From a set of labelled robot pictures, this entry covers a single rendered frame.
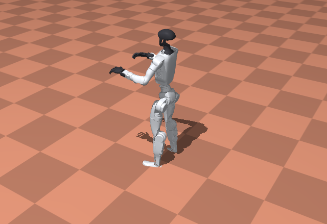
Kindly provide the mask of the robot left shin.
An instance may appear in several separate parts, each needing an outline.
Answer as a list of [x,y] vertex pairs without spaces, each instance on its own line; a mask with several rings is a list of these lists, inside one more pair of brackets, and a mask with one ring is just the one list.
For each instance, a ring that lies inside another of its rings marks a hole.
[[154,138],[153,136],[153,153],[154,153],[154,161],[155,162],[155,166],[159,167],[160,165],[160,159],[161,159],[161,155],[164,152],[164,137],[161,134],[156,135],[156,137]]

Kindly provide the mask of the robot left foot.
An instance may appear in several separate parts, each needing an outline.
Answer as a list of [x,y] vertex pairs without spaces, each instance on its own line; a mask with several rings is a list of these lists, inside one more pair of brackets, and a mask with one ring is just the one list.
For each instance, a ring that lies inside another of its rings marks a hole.
[[[144,166],[152,166],[152,167],[157,167],[154,165],[155,162],[150,162],[150,161],[143,161]],[[159,165],[160,166],[160,165]],[[160,166],[162,167],[162,165]]]

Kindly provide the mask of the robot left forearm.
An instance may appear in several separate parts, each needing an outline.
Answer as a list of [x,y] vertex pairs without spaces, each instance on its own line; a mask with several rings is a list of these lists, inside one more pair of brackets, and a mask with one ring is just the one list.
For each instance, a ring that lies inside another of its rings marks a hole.
[[128,70],[124,70],[122,73],[125,74],[124,78],[127,78],[128,80],[131,80],[134,83],[143,83],[145,81],[144,77],[135,75],[132,72],[129,72]]

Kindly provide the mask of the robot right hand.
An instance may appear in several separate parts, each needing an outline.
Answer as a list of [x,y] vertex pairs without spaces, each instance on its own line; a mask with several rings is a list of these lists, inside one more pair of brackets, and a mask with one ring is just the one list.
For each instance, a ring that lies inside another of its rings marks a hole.
[[142,52],[140,52],[140,53],[134,53],[133,54],[133,56],[132,56],[132,58],[136,58],[136,57],[139,57],[139,56],[141,56],[141,57],[147,57],[148,59],[149,59],[149,57],[154,57],[154,55],[153,54],[151,54],[151,53],[142,53]]

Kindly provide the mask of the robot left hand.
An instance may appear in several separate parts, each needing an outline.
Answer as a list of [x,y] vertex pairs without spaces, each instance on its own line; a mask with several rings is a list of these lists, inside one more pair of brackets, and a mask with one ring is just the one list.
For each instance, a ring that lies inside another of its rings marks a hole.
[[111,74],[112,72],[114,72],[114,73],[120,73],[121,76],[125,77],[125,74],[122,73],[124,70],[125,70],[125,69],[123,69],[122,67],[115,67],[115,68],[111,69],[111,71],[110,71],[109,73],[110,73],[110,74]]

